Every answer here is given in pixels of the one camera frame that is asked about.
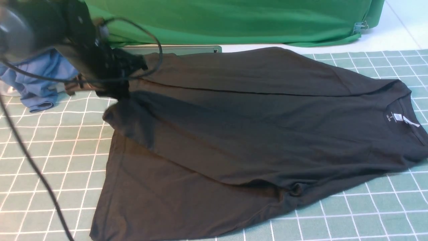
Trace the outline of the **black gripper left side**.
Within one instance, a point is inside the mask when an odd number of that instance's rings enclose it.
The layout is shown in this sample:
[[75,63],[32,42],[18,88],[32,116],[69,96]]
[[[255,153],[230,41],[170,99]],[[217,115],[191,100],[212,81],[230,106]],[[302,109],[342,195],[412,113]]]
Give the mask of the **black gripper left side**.
[[89,46],[65,43],[55,46],[79,72],[64,84],[66,91],[97,91],[98,97],[129,99],[129,77],[138,70],[147,70],[143,55],[134,55],[107,43]]

